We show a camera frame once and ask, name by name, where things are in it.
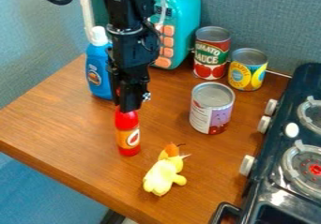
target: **yellow plush toy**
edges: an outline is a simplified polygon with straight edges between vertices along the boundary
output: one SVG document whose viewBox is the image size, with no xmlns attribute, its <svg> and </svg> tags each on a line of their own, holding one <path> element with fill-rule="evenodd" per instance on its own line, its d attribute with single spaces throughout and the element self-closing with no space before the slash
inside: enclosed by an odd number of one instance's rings
<svg viewBox="0 0 321 224">
<path fill-rule="evenodd" d="M 183 170 L 183 159 L 179 155 L 179 147 L 173 143 L 166 145 L 159 155 L 159 161 L 148 171 L 143 179 L 144 190 L 157 196 L 165 195 L 172 183 L 184 186 L 187 180 L 178 173 Z"/>
</svg>

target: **white bottle cap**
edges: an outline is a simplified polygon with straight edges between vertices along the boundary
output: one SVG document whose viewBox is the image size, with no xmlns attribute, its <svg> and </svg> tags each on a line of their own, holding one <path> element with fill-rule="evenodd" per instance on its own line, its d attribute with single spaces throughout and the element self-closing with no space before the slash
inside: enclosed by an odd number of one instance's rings
<svg viewBox="0 0 321 224">
<path fill-rule="evenodd" d="M 105 28 L 102 26 L 94 26 L 91 29 L 91 44 L 94 46 L 104 46 L 108 43 Z"/>
</svg>

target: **stove burner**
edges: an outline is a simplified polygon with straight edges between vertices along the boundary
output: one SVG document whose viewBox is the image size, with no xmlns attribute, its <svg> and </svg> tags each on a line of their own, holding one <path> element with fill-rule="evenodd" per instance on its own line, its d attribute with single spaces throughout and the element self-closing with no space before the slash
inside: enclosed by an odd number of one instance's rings
<svg viewBox="0 0 321 224">
<path fill-rule="evenodd" d="M 311 165 L 309 170 L 313 175 L 321 175 L 321 166 L 319 165 Z"/>
<path fill-rule="evenodd" d="M 309 96 L 298 106 L 297 113 L 302 125 L 321 135 L 321 100 Z"/>
<path fill-rule="evenodd" d="M 321 148 L 301 140 L 288 149 L 282 160 L 285 178 L 305 194 L 321 199 Z"/>
</svg>

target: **open can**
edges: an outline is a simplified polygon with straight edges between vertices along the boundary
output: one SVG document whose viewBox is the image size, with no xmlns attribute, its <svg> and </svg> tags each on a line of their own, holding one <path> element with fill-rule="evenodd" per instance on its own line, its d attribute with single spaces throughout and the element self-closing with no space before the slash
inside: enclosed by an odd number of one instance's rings
<svg viewBox="0 0 321 224">
<path fill-rule="evenodd" d="M 216 82 L 204 82 L 191 91 L 190 123 L 205 134 L 226 130 L 236 96 L 231 88 Z"/>
<path fill-rule="evenodd" d="M 219 26 L 206 26 L 196 31 L 193 72 L 206 80 L 221 78 L 226 70 L 231 35 Z"/>
</svg>

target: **pink button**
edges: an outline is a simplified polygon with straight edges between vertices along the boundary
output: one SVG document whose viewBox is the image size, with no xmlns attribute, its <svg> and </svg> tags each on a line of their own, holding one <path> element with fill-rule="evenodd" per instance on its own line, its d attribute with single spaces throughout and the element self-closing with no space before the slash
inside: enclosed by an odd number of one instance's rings
<svg viewBox="0 0 321 224">
<path fill-rule="evenodd" d="M 155 61 L 155 66 L 157 67 L 168 68 L 169 66 L 171 66 L 171 64 L 172 64 L 171 60 L 165 57 L 159 57 Z"/>
<path fill-rule="evenodd" d="M 171 48 L 165 48 L 164 49 L 164 56 L 171 58 L 174 55 L 174 50 Z"/>
<path fill-rule="evenodd" d="M 171 37 L 165 37 L 164 38 L 164 44 L 165 44 L 166 47 L 173 48 L 174 40 Z"/>
<path fill-rule="evenodd" d="M 174 35 L 175 32 L 175 28 L 173 25 L 165 25 L 164 26 L 164 34 L 168 37 L 172 37 Z"/>
</svg>

